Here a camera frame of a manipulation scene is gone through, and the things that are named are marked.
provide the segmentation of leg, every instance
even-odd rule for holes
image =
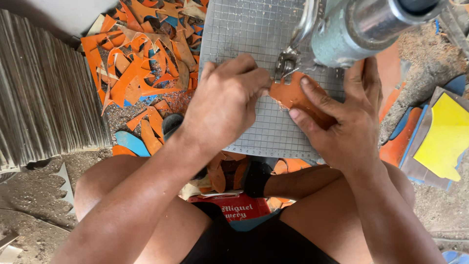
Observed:
[[[87,170],[76,184],[75,207],[78,221],[147,159],[118,155]],[[136,263],[181,262],[212,224],[212,220],[199,208],[179,197],[175,197],[169,204],[165,216],[158,223]]]
[[[387,163],[385,165],[396,189],[413,206],[414,191],[407,177],[394,166]],[[328,168],[315,170],[308,176],[297,176],[295,179],[290,175],[286,179],[288,184],[299,186],[301,195],[307,192],[308,185],[311,194],[285,209],[280,220],[341,264],[371,263],[354,197],[345,178],[338,175],[336,170]],[[273,182],[269,181],[265,185],[265,194],[269,196],[290,198],[297,192],[285,182],[277,185],[275,190],[269,187],[273,186]]]

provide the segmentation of gray cutting mat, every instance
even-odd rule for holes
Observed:
[[[304,0],[211,0],[204,26],[201,67],[205,62],[222,63],[249,53],[273,77],[277,57],[289,44],[303,13],[303,4]],[[324,16],[324,9],[325,0],[321,0],[318,17]],[[307,39],[300,46],[302,54],[310,51],[309,43]],[[333,98],[343,101],[342,70],[328,68],[305,73]],[[253,126],[225,150],[258,156],[320,158],[288,111],[280,108],[275,100],[260,98],[256,115]]]

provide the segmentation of metal machine part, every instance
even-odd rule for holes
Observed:
[[[315,8],[317,12],[314,4],[305,4],[297,28],[309,29],[316,20],[316,15],[311,15]],[[405,30],[434,19],[445,6],[443,0],[329,0],[324,19],[313,27],[309,58],[302,57],[295,47],[310,32],[295,31],[289,47],[279,55],[275,82],[287,77],[287,83],[292,69],[314,64],[347,69],[391,46]]]
[[[298,70],[296,66],[298,61],[298,47],[313,32],[314,24],[318,16],[319,0],[306,0],[301,20],[293,30],[290,44],[283,51],[277,60],[275,67],[275,83],[279,84],[281,79],[285,79],[285,84],[290,84],[294,71]]]
[[[405,30],[434,19],[445,4],[441,0],[416,16],[404,10],[400,0],[343,0],[315,27],[311,38],[314,60],[328,67],[349,68],[391,46]]]

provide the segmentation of sawdust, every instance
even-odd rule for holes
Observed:
[[[163,99],[166,100],[173,113],[180,113],[184,115],[187,111],[187,106],[189,106],[193,94],[194,91],[172,92],[164,94]]]

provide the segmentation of thigh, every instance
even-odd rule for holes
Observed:
[[[87,170],[76,185],[75,207],[78,220],[81,221],[105,195],[147,160],[145,157],[118,155]],[[211,219],[199,208],[175,197],[136,263],[181,262],[211,224]]]
[[[280,220],[341,264],[372,262],[355,199],[344,178],[289,206]]]

